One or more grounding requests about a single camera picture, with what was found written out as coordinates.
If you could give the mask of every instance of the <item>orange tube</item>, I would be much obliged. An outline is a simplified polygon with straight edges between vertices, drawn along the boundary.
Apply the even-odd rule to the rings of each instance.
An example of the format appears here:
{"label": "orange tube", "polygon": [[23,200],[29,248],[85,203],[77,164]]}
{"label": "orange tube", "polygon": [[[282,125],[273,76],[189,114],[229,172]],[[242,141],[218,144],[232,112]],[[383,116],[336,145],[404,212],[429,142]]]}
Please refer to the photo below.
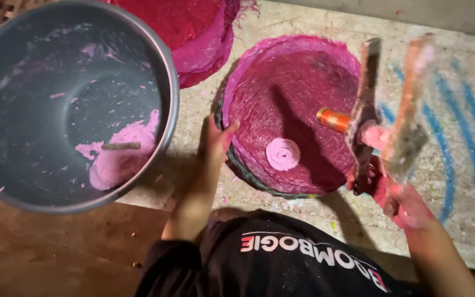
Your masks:
{"label": "orange tube", "polygon": [[320,124],[343,134],[346,132],[347,124],[349,123],[349,116],[324,107],[316,113],[316,120]]}

